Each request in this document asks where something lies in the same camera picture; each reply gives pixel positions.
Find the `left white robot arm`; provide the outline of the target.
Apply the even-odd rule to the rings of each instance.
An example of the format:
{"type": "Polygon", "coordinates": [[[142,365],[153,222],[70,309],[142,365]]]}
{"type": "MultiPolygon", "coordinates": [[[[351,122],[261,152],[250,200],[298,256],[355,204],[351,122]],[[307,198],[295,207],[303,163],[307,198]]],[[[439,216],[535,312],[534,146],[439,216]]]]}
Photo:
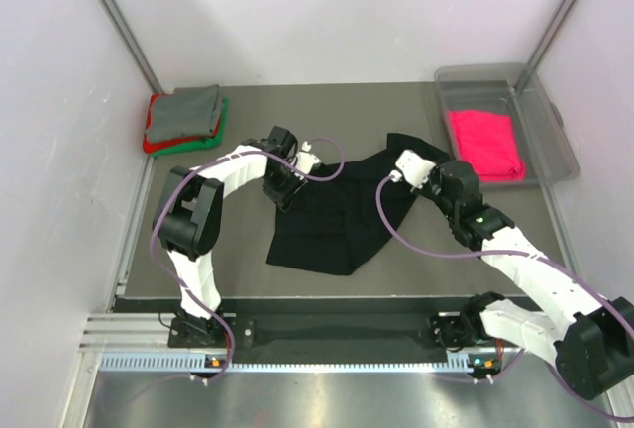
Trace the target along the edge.
{"type": "Polygon", "coordinates": [[[180,312],[201,344],[218,343],[225,331],[213,268],[225,199],[259,181],[277,207],[287,208],[321,164],[312,142],[298,144],[288,130],[275,127],[268,137],[245,140],[207,164],[169,172],[153,221],[150,253],[154,256],[158,247],[166,251],[170,265],[165,269],[180,289],[180,312]]]}

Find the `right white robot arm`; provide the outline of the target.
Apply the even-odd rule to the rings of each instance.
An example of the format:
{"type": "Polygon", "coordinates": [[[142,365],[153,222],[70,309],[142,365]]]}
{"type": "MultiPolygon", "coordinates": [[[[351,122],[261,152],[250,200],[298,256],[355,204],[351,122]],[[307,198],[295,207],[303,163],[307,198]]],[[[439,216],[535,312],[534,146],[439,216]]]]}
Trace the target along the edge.
{"type": "Polygon", "coordinates": [[[503,339],[555,368],[576,395],[593,400],[633,375],[633,305],[594,295],[557,269],[513,221],[484,203],[479,180],[465,161],[416,160],[406,174],[433,201],[455,239],[497,269],[538,305],[525,310],[494,292],[474,296],[461,310],[472,343],[503,339]]]}

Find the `black t shirt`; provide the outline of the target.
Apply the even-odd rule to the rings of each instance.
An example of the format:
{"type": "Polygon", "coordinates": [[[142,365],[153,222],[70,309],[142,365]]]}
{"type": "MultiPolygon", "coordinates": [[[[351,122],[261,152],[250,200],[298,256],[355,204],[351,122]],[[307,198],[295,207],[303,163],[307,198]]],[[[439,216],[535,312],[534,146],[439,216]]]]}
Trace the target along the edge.
{"type": "Polygon", "coordinates": [[[332,181],[307,183],[288,210],[276,212],[266,262],[347,276],[372,259],[391,239],[379,217],[375,192],[406,150],[434,163],[450,159],[447,152],[422,139],[388,134],[383,150],[347,162],[332,181]]]}

